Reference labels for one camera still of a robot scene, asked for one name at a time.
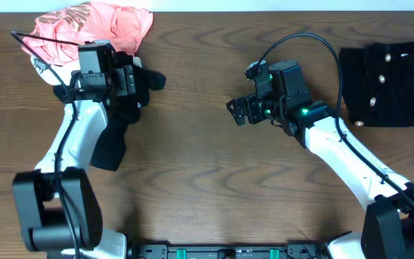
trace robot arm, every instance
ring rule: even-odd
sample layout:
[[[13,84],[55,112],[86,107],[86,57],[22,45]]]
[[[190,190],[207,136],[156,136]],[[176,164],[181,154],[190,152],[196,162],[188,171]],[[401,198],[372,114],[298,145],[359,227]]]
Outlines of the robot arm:
[[[226,105],[236,123],[242,126],[246,118],[250,124],[271,119],[273,125],[324,160],[365,211],[363,233],[343,235],[326,244],[331,258],[414,258],[414,208],[381,177],[395,183],[413,201],[414,184],[376,158],[339,119],[341,133],[346,136],[341,139],[334,112],[324,102],[311,100],[296,61],[264,62],[258,68],[252,64],[245,74],[254,80],[256,92]],[[346,142],[383,175],[378,176]],[[399,212],[408,217],[401,219]]]
[[[403,190],[409,180],[388,168],[383,162],[376,158],[355,136],[347,129],[346,125],[340,120],[341,129],[347,135],[347,139],[356,149],[362,153],[371,163],[383,170],[389,178]],[[351,189],[357,197],[364,211],[367,206],[375,202],[375,197],[383,195],[390,197],[396,194],[391,186],[385,184],[364,162],[362,162],[353,152],[340,141],[340,137],[335,127],[335,119],[326,117],[317,122],[314,126],[305,131],[306,147],[318,157],[322,158],[343,182]]]
[[[105,106],[102,102],[82,100],[75,101],[75,105],[78,118],[63,146],[62,161],[60,163],[60,171],[62,172],[68,167],[88,170],[93,149],[108,123]],[[62,125],[46,156],[36,165],[35,170],[39,169],[41,173],[52,173],[54,171],[55,153],[72,119],[72,104],[66,104]]]
[[[134,63],[132,56],[116,53],[108,43],[80,45],[78,52],[80,71],[73,72],[69,89],[74,94],[54,86],[65,104],[65,116],[52,146],[34,171],[16,174],[12,192],[28,250],[74,255],[71,248],[77,240],[76,247],[88,258],[122,259],[127,240],[122,233],[103,228],[86,171],[90,163],[107,170],[119,166],[127,125],[138,121],[149,89],[162,89],[165,77],[141,68],[139,60]],[[65,201],[62,207],[45,207],[45,202],[59,197],[54,172],[62,141],[58,173]]]

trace green connector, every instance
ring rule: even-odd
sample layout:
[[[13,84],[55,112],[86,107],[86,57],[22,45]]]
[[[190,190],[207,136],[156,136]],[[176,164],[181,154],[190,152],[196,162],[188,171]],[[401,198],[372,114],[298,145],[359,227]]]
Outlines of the green connector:
[[[177,259],[186,259],[186,250],[178,249],[177,250]]]
[[[280,251],[278,249],[271,249],[270,250],[270,259],[279,259]]]

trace wooden table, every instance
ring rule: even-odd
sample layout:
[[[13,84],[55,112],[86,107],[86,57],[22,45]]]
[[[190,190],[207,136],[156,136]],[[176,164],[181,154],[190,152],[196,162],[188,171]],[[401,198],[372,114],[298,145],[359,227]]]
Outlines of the wooden table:
[[[0,258],[27,253],[11,193],[16,172],[47,152],[63,106],[9,36],[38,14],[0,14]],[[156,13],[138,55],[163,72],[164,91],[126,134],[117,172],[89,178],[104,225],[172,243],[276,243],[361,230],[354,195],[319,158],[263,122],[237,127],[225,103],[254,90],[244,69],[277,39],[315,32],[337,50],[414,40],[414,12]],[[269,62],[296,59],[315,99],[334,104],[336,67],[319,42],[295,39]],[[353,128],[386,164],[414,181],[414,128]]]

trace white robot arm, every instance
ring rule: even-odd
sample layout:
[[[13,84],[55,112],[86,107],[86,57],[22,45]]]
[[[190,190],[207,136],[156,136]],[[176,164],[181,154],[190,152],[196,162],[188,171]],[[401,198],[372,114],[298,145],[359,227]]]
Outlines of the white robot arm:
[[[25,246],[45,251],[49,258],[81,254],[125,259],[127,239],[103,228],[86,171],[90,163],[117,169],[125,152],[127,125],[138,121],[149,90],[164,87],[164,75],[143,69],[139,58],[117,53],[107,42],[96,42],[78,45],[80,67],[69,71],[67,86],[55,71],[63,68],[52,68],[18,38],[38,36],[12,34],[35,56],[33,65],[41,77],[60,82],[54,94],[65,104],[63,122],[45,157],[34,171],[16,174],[12,183]],[[61,207],[45,207],[45,202],[57,198]]]
[[[340,120],[343,133],[347,135],[349,142],[356,147],[371,163],[381,168],[392,181],[403,190],[409,182],[407,178],[397,174],[388,168],[383,162],[376,158],[363,144],[358,141],[347,129],[346,125]],[[385,184],[382,179],[373,172],[363,161],[361,161],[346,146],[345,142],[340,141],[340,137],[335,127],[335,119],[326,117],[325,119],[314,122],[314,126],[305,131],[306,147],[318,157],[322,158],[333,171],[343,180],[357,197],[364,211],[367,206],[374,203],[374,198],[383,195],[390,197],[396,194],[391,186]],[[356,258],[363,259],[364,253],[361,247],[362,234],[352,232],[340,238],[330,241],[327,249],[333,259]]]

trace white arm segment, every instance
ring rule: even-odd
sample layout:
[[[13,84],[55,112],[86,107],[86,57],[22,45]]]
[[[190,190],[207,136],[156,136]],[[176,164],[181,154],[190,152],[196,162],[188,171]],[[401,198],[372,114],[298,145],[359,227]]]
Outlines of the white arm segment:
[[[98,137],[108,124],[103,103],[83,100],[75,101],[75,105],[78,118],[63,147],[60,171],[64,171],[69,166],[87,171]],[[71,104],[67,104],[65,105],[65,116],[54,143],[47,151],[46,156],[36,165],[36,169],[41,169],[41,173],[54,172],[54,155],[72,118],[73,107]],[[62,251],[62,254],[74,255],[74,252],[74,249],[66,249]],[[122,233],[104,228],[100,244],[93,250],[80,249],[80,252],[90,258],[125,259],[127,239]]]
[[[108,124],[106,110],[101,102],[83,100],[75,101],[75,105],[78,118],[63,147],[60,171],[70,166],[88,170],[98,137]],[[54,172],[55,153],[72,118],[73,107],[67,104],[62,125],[53,144],[46,156],[36,165],[35,169],[41,169],[41,173]]]
[[[403,190],[406,189],[405,183],[409,180],[388,168],[383,162],[376,158],[363,144],[361,144],[339,119],[340,128],[347,135],[348,141],[373,165],[376,165],[384,174],[396,183]],[[322,158],[351,189],[359,200],[364,211],[367,205],[374,202],[377,195],[385,197],[396,194],[387,183],[382,183],[381,178],[376,175],[367,165],[365,165],[344,142],[340,142],[340,137],[335,127],[335,119],[327,117],[314,123],[305,132],[306,147]]]

